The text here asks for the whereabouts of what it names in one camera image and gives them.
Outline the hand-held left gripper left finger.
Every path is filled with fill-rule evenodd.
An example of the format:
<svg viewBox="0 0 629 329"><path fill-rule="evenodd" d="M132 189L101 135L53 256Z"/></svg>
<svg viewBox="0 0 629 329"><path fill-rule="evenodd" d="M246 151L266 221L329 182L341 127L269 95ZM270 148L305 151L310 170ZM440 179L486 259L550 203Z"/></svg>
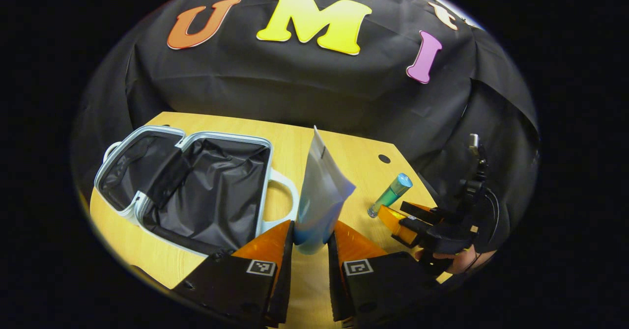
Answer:
<svg viewBox="0 0 629 329"><path fill-rule="evenodd" d="M287 318L293 228L281 222L232 254L207 257L173 295L238 329L277 328Z"/></svg>

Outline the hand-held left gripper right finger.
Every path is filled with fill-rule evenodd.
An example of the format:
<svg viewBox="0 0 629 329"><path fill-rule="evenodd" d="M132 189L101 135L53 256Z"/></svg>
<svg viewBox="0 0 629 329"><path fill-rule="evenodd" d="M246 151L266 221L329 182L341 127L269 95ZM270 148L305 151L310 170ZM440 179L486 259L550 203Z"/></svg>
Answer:
<svg viewBox="0 0 629 329"><path fill-rule="evenodd" d="M336 322L391 322L431 303L443 289L406 251L388 253L344 222L329 237Z"/></svg>

